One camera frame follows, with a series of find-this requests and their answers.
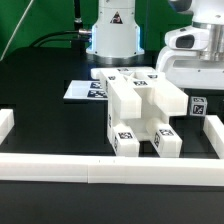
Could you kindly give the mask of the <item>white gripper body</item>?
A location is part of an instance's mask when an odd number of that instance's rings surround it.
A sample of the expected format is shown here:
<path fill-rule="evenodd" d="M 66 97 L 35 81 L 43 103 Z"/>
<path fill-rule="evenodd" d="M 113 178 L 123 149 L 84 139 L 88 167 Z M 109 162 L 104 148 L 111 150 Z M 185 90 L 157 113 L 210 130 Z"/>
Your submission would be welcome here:
<path fill-rule="evenodd" d="M 156 69 L 180 88 L 224 90 L 224 25 L 169 31 Z"/>

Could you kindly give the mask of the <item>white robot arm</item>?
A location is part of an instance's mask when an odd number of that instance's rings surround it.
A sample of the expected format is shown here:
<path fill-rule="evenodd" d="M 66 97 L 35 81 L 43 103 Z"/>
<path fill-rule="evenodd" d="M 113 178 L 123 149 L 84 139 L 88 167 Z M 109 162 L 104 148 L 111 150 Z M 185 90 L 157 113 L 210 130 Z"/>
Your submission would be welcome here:
<path fill-rule="evenodd" d="M 180 88 L 224 90 L 224 0 L 167 0 L 192 23 L 165 35 L 156 70 Z M 135 0 L 99 0 L 87 53 L 107 64 L 127 63 L 144 54 Z"/>

